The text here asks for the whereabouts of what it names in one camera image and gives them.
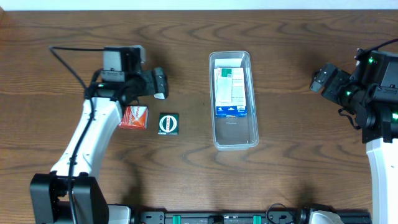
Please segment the blue Kool Fever box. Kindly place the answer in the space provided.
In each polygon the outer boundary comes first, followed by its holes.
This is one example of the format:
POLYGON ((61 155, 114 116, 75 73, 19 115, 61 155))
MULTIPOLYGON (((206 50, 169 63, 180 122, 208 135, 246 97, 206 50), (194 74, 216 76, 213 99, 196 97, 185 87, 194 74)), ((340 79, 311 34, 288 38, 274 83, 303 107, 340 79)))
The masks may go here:
POLYGON ((231 68, 233 70, 232 102, 224 106, 216 105, 215 91, 215 112, 216 117, 245 117, 247 115, 246 92, 244 83, 243 68, 231 68))

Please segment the white green medicine box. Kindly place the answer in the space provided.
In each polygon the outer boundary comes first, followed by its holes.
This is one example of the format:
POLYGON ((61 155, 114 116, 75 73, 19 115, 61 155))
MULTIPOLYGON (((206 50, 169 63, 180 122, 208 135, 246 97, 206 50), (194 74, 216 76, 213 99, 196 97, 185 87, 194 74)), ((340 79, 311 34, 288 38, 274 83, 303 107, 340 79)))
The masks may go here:
POLYGON ((215 70, 216 105, 224 106, 232 102, 233 70, 217 68, 215 70))

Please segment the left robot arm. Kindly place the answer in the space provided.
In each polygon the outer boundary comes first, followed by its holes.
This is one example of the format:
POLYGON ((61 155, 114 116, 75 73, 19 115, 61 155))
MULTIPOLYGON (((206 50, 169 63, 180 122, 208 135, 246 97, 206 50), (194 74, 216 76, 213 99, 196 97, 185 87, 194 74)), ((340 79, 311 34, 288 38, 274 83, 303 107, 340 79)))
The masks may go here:
POLYGON ((126 107, 140 96, 168 96, 162 68, 97 70, 85 90, 78 126, 48 174, 35 174, 30 196, 36 223, 131 223, 127 205, 108 204, 97 178, 126 107))

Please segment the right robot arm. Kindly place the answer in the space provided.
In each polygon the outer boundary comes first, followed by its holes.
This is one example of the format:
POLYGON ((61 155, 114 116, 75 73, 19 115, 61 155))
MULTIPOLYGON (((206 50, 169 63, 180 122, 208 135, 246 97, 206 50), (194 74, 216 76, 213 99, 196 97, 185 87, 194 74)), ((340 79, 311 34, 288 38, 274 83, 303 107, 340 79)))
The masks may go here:
POLYGON ((340 106, 362 132, 372 178, 373 222, 397 223, 397 54, 358 49, 353 73, 328 63, 310 89, 340 106))

